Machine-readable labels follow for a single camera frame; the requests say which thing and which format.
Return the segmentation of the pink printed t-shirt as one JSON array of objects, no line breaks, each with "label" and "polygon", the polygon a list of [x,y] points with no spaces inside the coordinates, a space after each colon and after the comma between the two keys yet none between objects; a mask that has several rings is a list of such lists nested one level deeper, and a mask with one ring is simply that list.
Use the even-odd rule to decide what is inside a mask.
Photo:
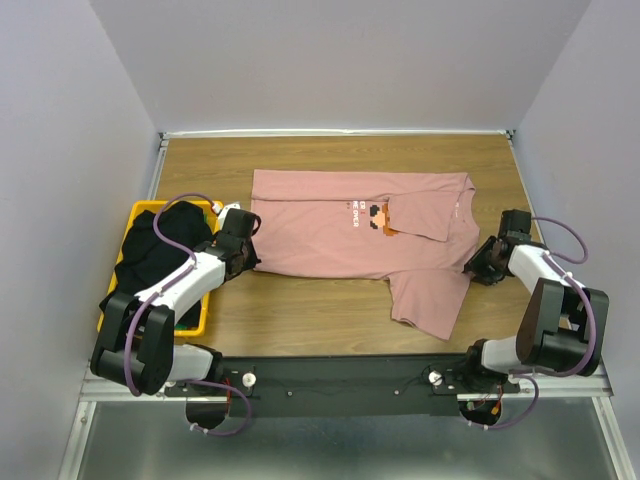
[{"label": "pink printed t-shirt", "polygon": [[388,282],[391,317],[450,338],[480,229],[466,173],[257,170],[258,270]]}]

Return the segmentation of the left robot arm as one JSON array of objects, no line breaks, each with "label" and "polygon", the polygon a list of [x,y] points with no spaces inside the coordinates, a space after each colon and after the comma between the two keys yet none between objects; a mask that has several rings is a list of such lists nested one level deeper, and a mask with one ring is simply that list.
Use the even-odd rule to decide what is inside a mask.
[{"label": "left robot arm", "polygon": [[209,292],[258,263],[252,237],[258,215],[236,204],[223,209],[211,243],[155,285],[108,300],[90,360],[91,373],[126,386],[135,396],[153,395],[168,382],[213,381],[221,354],[198,345],[176,345],[175,325]]}]

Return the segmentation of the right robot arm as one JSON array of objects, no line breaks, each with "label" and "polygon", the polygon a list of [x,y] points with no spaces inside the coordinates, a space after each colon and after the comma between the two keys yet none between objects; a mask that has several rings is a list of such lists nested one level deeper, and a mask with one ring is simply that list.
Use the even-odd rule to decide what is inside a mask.
[{"label": "right robot arm", "polygon": [[459,378],[469,389],[515,374],[592,375],[600,363],[609,297],[564,270],[541,243],[491,236],[467,261],[471,279],[492,286],[521,281],[530,299],[516,335],[481,339],[468,348]]}]

